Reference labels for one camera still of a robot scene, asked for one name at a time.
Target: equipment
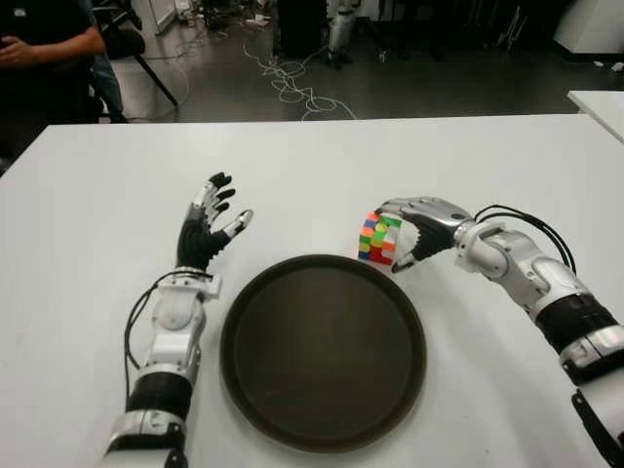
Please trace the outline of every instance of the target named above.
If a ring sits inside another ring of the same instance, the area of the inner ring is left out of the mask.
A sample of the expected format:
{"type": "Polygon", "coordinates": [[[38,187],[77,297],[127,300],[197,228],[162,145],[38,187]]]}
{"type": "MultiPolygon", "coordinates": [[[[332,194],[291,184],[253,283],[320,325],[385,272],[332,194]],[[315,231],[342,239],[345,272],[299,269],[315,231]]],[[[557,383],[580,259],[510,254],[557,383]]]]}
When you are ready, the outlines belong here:
{"type": "Polygon", "coordinates": [[[351,38],[355,24],[356,11],[362,5],[362,0],[339,0],[338,13],[330,24],[330,46],[328,60],[333,67],[340,67],[339,61],[342,49],[351,38]]]}
{"type": "Polygon", "coordinates": [[[185,419],[201,361],[199,338],[206,323],[204,304],[218,297],[220,278],[205,272],[208,263],[252,220],[244,211],[222,229],[211,232],[216,218],[229,208],[234,189],[220,190],[232,177],[219,173],[195,196],[177,243],[176,269],[144,293],[128,318],[125,340],[128,360],[137,368],[126,412],[114,424],[102,467],[187,466],[185,419]],[[130,333],[153,291],[162,296],[152,314],[154,339],[142,364],[130,350],[130,333]]]}
{"type": "Polygon", "coordinates": [[[327,24],[327,1],[294,2],[279,0],[271,9],[273,21],[273,55],[286,59],[303,59],[322,46],[323,28],[327,24]]]}
{"type": "MultiPolygon", "coordinates": [[[[253,215],[242,212],[221,230],[211,232],[212,223],[228,208],[224,200],[234,195],[233,189],[220,191],[230,181],[231,177],[220,173],[203,185],[182,225],[175,271],[156,281],[131,312],[124,336],[125,365],[130,361],[138,378],[100,466],[187,466],[185,419],[201,358],[199,338],[206,320],[203,306],[218,296],[220,285],[220,279],[205,269],[210,259],[249,225],[253,215]],[[130,335],[154,291],[162,298],[152,316],[154,339],[140,365],[132,354],[130,335]]],[[[416,246],[393,271],[456,247],[458,266],[498,283],[525,309],[577,385],[572,403],[598,450],[611,466],[624,467],[624,327],[576,278],[573,258],[561,236],[522,212],[489,214],[478,220],[478,216],[471,217],[456,205],[433,197],[390,200],[376,213],[398,215],[419,230],[416,246]],[[557,240],[571,269],[546,256],[527,235],[488,221],[502,215],[520,217],[557,240]]]]}
{"type": "MultiPolygon", "coordinates": [[[[393,265],[394,272],[456,247],[458,266],[498,283],[525,309],[577,385],[572,404],[601,455],[611,466],[624,467],[624,327],[576,275],[527,235],[485,220],[493,215],[477,222],[440,198],[397,198],[376,212],[398,215],[419,231],[415,247],[393,265]]],[[[545,224],[518,213],[506,215],[545,224]]]]}

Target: white table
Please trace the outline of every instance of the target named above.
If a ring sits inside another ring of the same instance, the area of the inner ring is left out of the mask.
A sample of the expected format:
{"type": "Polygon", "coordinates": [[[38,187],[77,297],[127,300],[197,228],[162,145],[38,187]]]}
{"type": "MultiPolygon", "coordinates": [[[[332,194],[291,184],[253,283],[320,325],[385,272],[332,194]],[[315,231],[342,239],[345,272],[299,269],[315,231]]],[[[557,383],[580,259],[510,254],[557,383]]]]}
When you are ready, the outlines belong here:
{"type": "Polygon", "coordinates": [[[228,307],[261,270],[299,254],[355,256],[369,210],[421,194],[472,212],[506,202],[552,221],[622,321],[622,156],[582,114],[49,128],[0,179],[0,465],[97,463],[122,408],[128,311],[171,269],[201,181],[225,170],[239,191],[232,214],[256,216],[211,266],[224,288],[202,339],[191,467],[605,466],[555,352],[450,251],[393,276],[419,312],[428,370],[417,408],[367,448],[322,456],[260,435],[225,393],[218,343],[228,307]]]}
{"type": "Polygon", "coordinates": [[[567,96],[624,143],[624,92],[570,91],[567,96]]]}

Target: round tray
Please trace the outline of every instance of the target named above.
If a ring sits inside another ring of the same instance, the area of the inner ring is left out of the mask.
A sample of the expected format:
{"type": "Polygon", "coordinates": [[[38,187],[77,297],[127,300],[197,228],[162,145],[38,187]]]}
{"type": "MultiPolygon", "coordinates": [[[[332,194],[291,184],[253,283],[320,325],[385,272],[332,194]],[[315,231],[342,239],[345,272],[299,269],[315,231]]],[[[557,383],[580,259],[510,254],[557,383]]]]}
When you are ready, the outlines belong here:
{"type": "Polygon", "coordinates": [[[425,337],[403,292],[364,263],[308,255],[239,294],[221,369],[240,411],[298,449],[365,446],[403,419],[425,373],[425,337]]]}

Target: concrete floor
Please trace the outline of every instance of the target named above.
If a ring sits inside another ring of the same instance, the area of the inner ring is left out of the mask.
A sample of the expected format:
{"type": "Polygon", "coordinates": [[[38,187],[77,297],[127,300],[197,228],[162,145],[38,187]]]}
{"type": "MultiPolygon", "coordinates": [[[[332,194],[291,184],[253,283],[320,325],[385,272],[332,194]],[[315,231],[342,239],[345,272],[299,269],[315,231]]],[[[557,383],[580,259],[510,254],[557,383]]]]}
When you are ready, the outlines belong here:
{"type": "MultiPolygon", "coordinates": [[[[303,102],[278,100],[271,78],[243,53],[267,63],[271,50],[268,30],[254,34],[232,24],[227,35],[207,36],[196,28],[174,25],[163,36],[147,39],[144,56],[178,98],[173,109],[132,59],[113,63],[122,86],[125,114],[156,122],[242,122],[300,120],[303,102]],[[184,53],[183,57],[171,57],[184,53]]],[[[568,63],[551,51],[446,50],[446,59],[432,61],[417,46],[409,60],[391,55],[377,59],[372,40],[356,35],[350,46],[353,63],[328,69],[320,55],[308,63],[299,88],[313,87],[316,96],[347,104],[360,119],[571,113],[576,106],[569,90],[624,90],[624,74],[593,63],[568,63]]],[[[315,119],[346,119],[342,108],[309,115],[315,119]]]]}

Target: rubik's cube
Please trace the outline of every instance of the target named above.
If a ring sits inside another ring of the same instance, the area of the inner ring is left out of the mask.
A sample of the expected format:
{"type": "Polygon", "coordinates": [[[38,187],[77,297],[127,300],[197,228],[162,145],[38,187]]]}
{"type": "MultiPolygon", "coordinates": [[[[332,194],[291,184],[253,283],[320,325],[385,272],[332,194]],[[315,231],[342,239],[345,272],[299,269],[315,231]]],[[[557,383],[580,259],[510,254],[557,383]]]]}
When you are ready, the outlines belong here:
{"type": "Polygon", "coordinates": [[[400,219],[369,213],[360,229],[358,258],[391,265],[400,229],[400,219]]]}

